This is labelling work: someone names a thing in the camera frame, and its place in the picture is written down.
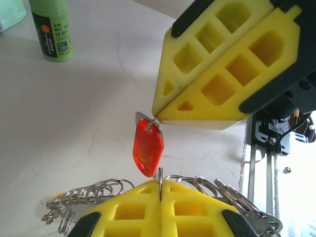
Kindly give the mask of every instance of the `table surface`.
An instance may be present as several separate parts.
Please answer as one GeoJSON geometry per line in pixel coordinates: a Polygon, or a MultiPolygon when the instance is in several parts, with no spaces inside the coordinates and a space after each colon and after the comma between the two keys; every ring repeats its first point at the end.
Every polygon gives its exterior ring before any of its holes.
{"type": "MultiPolygon", "coordinates": [[[[68,0],[73,57],[48,62],[26,18],[0,35],[2,237],[61,236],[45,200],[106,178],[148,178],[132,158],[135,112],[151,115],[164,33],[174,19],[131,0],[68,0]]],[[[162,126],[164,175],[238,187],[245,121],[211,131],[162,126]]]]}

